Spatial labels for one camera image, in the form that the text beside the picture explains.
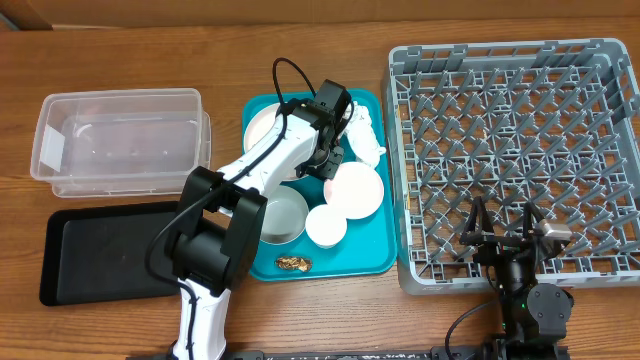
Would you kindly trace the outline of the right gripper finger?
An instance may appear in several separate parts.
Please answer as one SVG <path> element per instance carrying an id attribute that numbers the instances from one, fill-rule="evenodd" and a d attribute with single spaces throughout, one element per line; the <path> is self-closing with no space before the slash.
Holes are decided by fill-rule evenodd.
<path id="1" fill-rule="evenodd" d="M 526 240 L 539 240 L 543 236 L 541 222 L 544 220 L 539 208 L 533 202 L 524 205 L 522 233 Z"/>
<path id="2" fill-rule="evenodd" d="M 463 245 L 483 245 L 495 236 L 491 217 L 481 196 L 473 199 L 472 208 L 462 232 Z"/>

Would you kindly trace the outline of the gold foil wrapper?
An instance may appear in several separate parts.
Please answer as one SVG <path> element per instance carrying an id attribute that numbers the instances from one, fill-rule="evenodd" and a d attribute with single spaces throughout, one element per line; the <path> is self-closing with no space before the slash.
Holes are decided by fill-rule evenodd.
<path id="1" fill-rule="evenodd" d="M 299 256 L 282 256 L 275 260 L 275 265 L 281 270 L 309 272 L 313 266 L 309 258 Z"/>

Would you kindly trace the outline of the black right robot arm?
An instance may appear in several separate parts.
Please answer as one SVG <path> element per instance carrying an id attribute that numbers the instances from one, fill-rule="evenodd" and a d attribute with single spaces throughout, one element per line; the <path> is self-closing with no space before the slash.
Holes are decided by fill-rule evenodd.
<path id="1" fill-rule="evenodd" d="M 522 233 L 499 235 L 483 199 L 473 200 L 460 243 L 474 246 L 473 261 L 494 271 L 493 286 L 499 294 L 508 342 L 552 346 L 566 336 L 573 298 L 556 285 L 540 283 L 536 274 L 571 238 L 568 225 L 546 219 L 531 202 L 524 207 Z"/>

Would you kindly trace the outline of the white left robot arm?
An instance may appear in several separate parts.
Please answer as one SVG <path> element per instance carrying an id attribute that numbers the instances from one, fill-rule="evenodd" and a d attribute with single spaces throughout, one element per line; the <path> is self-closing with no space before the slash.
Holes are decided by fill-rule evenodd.
<path id="1" fill-rule="evenodd" d="M 222 357 L 230 294 L 254 262 L 269 195 L 290 173 L 333 178 L 353 112 L 348 90 L 327 80 L 312 98 L 281 105 L 269 133 L 238 160 L 188 176 L 165 244 L 182 297 L 171 358 Z"/>

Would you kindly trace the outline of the large pink plate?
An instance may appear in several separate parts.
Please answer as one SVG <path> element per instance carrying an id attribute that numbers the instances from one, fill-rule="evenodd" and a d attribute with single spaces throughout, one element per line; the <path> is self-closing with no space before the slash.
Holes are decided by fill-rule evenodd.
<path id="1" fill-rule="evenodd" d="M 261 109 L 254 115 L 243 135 L 243 151 L 249 151 L 258 143 L 273 127 L 279 104 L 274 103 Z"/>

